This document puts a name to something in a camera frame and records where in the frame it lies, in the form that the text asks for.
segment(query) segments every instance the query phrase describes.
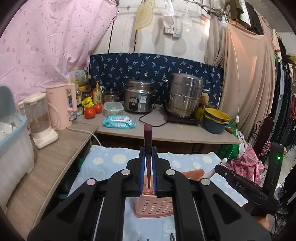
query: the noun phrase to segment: red tomato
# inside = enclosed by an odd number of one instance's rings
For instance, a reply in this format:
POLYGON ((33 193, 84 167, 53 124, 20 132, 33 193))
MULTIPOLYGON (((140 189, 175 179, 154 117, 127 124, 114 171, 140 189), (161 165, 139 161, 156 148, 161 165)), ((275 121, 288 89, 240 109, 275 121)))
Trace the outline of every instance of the red tomato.
POLYGON ((96 110, 96 113, 102 113, 102 111, 103 111, 103 107, 101 104, 95 104, 94 108, 96 110))
POLYGON ((96 111, 93 107, 86 107, 84 110, 84 118, 91 119, 96 116, 96 111))

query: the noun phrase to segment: electrical outlet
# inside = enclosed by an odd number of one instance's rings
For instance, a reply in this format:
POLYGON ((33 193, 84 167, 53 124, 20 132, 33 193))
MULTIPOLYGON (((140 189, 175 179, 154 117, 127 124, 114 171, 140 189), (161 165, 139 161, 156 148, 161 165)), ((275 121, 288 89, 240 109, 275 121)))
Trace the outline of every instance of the electrical outlet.
POLYGON ((178 28, 173 28, 173 38, 179 39, 181 37, 181 32, 178 28))
POLYGON ((164 27, 163 33, 165 33, 165 34, 173 34, 173 28, 164 27))

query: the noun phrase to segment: blue tablecloth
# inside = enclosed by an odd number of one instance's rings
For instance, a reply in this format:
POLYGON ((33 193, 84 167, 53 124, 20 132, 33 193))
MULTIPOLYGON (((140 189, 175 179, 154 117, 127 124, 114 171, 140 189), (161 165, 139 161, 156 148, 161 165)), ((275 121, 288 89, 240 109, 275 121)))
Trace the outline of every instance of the blue tablecloth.
MULTIPOLYGON (((69 195, 89 178, 95 178, 98 181, 110 178, 115 172, 124 169, 128 160, 138 156, 138 150, 93 145, 71 187, 69 195)), ((169 160, 172 169, 179 172, 202 168, 207 173, 221 161, 213 152, 207 155, 159 153, 158 156, 169 160)), ((215 174, 211 181, 238 205, 242 206, 247 203, 247 200, 230 187, 220 175, 215 174)), ((150 241, 169 241, 169 234, 175 234, 174 216, 137 218, 133 213, 133 202, 133 198, 126 198, 123 241, 147 241, 147 239, 150 241)))

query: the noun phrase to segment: blender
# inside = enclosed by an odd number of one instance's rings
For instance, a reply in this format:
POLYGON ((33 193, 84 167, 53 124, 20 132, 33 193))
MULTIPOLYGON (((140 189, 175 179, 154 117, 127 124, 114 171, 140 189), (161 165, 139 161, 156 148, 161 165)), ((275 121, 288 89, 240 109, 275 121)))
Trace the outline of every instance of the blender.
POLYGON ((30 95, 17 106, 19 112, 21 108, 24 108, 29 123, 29 132, 38 149, 59 138, 50 123, 46 93, 30 95))

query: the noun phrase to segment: silver bolt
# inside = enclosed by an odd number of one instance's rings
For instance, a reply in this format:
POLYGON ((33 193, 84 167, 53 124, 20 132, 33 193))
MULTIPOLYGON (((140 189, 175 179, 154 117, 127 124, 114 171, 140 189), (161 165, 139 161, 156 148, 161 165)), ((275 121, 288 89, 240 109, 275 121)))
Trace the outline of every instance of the silver bolt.
POLYGON ((96 180, 93 179, 93 178, 88 179, 88 180, 86 181, 86 184, 89 185, 89 186, 92 186, 92 185, 94 185, 95 183, 96 183, 96 180))
POLYGON ((122 175, 125 175, 125 176, 129 175, 130 173, 131 173, 131 171, 130 171, 129 169, 123 169, 123 170, 121 171, 121 174, 122 174, 122 175))
POLYGON ((200 182, 205 186, 209 186, 211 184, 211 181, 207 178, 203 178, 200 182))
POLYGON ((166 170, 165 173, 166 173, 167 175, 169 175, 169 176, 173 176, 173 175, 175 175, 175 171, 172 170, 172 169, 168 169, 168 170, 166 170))

